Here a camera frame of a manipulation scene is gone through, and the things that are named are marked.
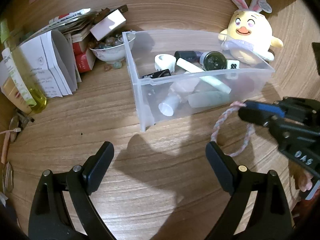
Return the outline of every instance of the white ceramic bowl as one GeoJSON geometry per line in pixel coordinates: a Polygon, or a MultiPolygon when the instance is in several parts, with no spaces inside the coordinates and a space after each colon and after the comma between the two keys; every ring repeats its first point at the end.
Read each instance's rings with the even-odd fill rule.
{"type": "MultiPolygon", "coordinates": [[[[135,37],[129,41],[130,50],[133,47],[135,37]]],[[[100,60],[105,61],[109,64],[113,64],[116,61],[122,61],[125,59],[124,44],[107,48],[107,49],[91,49],[93,54],[100,60]]]]}

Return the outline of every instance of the paper booklet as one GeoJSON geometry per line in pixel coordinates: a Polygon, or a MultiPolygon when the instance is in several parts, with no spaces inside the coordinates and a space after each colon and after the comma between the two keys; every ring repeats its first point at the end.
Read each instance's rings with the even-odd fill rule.
{"type": "Polygon", "coordinates": [[[24,79],[38,83],[48,98],[72,95],[81,81],[73,49],[57,30],[25,42],[12,54],[24,79]]]}

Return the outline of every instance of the green bottle cap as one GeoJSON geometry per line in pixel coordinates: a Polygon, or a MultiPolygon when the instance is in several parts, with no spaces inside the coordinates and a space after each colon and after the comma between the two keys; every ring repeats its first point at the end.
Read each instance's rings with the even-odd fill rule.
{"type": "Polygon", "coordinates": [[[226,57],[218,51],[211,51],[206,54],[203,62],[202,59],[200,59],[200,64],[202,64],[207,71],[227,68],[226,57]]]}
{"type": "Polygon", "coordinates": [[[4,19],[0,22],[0,39],[1,43],[4,43],[4,41],[10,37],[10,31],[8,28],[8,21],[7,19],[4,19]]]}

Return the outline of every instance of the plush toy tag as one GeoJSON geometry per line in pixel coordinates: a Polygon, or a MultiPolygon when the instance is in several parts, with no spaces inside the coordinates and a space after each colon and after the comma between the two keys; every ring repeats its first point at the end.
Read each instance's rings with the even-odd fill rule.
{"type": "Polygon", "coordinates": [[[272,13],[272,8],[271,6],[267,3],[267,2],[264,2],[262,0],[259,0],[258,1],[258,4],[259,6],[261,7],[262,10],[264,10],[265,12],[267,13],[272,13]]]}

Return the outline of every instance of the white plastic bottle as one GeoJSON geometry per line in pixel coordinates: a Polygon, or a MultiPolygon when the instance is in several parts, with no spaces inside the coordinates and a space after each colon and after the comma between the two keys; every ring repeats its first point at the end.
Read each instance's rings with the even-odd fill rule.
{"type": "Polygon", "coordinates": [[[230,102],[230,96],[220,91],[207,91],[188,95],[188,102],[192,108],[221,106],[230,102]]]}
{"type": "Polygon", "coordinates": [[[181,103],[187,101],[187,96],[195,90],[199,82],[199,78],[190,78],[174,82],[169,88],[167,97],[158,106],[160,112],[165,116],[173,116],[174,111],[181,103]]]}

